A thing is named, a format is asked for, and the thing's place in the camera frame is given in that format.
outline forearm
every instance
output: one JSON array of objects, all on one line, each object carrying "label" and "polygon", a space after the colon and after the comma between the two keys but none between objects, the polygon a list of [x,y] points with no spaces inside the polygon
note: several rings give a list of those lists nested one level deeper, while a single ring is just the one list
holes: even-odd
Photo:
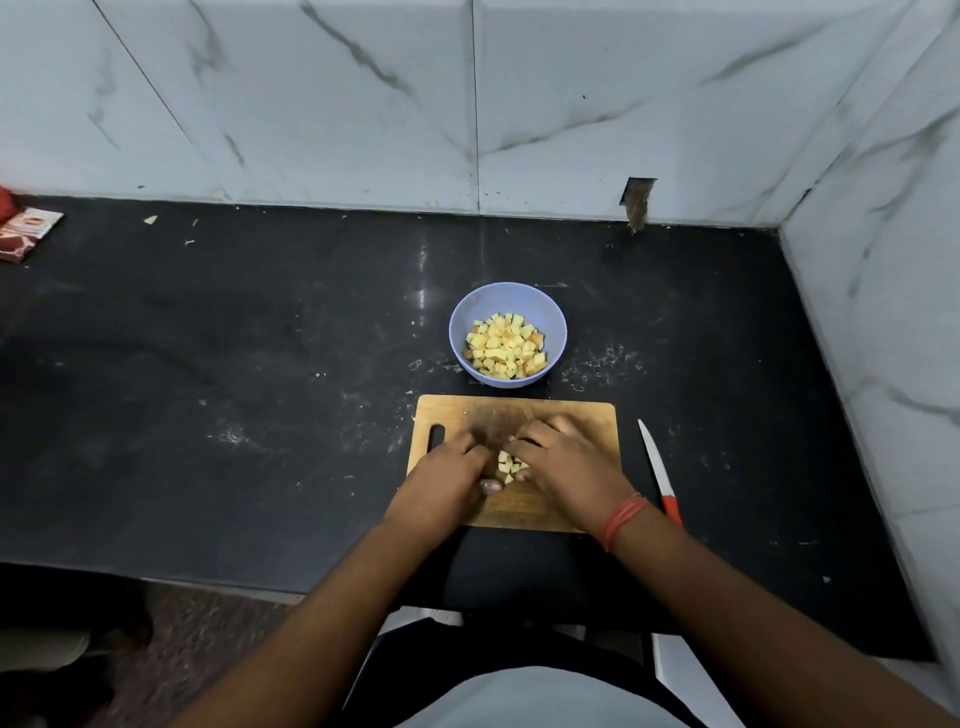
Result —
[{"label": "forearm", "polygon": [[306,728],[343,699],[400,588],[428,548],[383,524],[174,728]]},{"label": "forearm", "polygon": [[939,706],[656,509],[623,526],[613,553],[775,725],[957,726]]}]

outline blue bowl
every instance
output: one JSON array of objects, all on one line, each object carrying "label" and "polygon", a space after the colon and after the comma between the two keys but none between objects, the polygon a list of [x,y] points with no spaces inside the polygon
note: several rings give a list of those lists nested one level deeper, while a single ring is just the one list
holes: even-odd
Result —
[{"label": "blue bowl", "polygon": [[[494,313],[518,313],[526,317],[525,324],[533,324],[543,334],[546,366],[533,376],[523,379],[496,379],[480,374],[464,359],[462,351],[468,348],[467,334],[474,321],[486,321]],[[560,307],[543,291],[523,283],[488,283],[467,293],[457,303],[450,316],[450,346],[460,366],[474,379],[497,389],[518,389],[533,384],[553,369],[566,346],[566,319]]]}]

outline knife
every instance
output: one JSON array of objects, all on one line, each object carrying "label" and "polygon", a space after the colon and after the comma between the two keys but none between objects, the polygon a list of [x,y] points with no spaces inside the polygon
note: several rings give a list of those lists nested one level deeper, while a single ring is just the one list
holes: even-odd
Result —
[{"label": "knife", "polygon": [[640,418],[636,419],[640,425],[640,434],[643,435],[643,444],[647,448],[647,457],[650,458],[650,465],[654,468],[654,478],[657,479],[657,487],[660,488],[660,501],[663,503],[663,512],[666,517],[680,528],[684,527],[684,522],[680,519],[680,508],[677,507],[677,497],[673,493],[673,487],[670,485],[670,478],[667,477],[666,468],[663,466],[663,459],[660,457],[660,451],[657,449],[657,443],[654,442],[653,435],[647,429],[647,425]]}]

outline speckled floor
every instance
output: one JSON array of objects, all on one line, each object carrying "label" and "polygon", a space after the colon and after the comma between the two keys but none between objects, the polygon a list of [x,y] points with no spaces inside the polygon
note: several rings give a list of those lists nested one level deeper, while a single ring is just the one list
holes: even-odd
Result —
[{"label": "speckled floor", "polygon": [[273,630],[290,607],[150,584],[154,639],[114,660],[116,695],[89,728],[160,728]]}]

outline wall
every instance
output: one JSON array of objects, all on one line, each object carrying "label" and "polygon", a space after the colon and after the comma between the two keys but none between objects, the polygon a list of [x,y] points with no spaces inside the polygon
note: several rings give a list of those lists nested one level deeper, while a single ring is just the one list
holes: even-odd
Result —
[{"label": "wall", "polygon": [[960,694],[960,6],[925,6],[948,23],[783,235]]},{"label": "wall", "polygon": [[922,3],[0,0],[0,182],[623,220],[640,176],[653,219],[776,225],[935,35]]}]

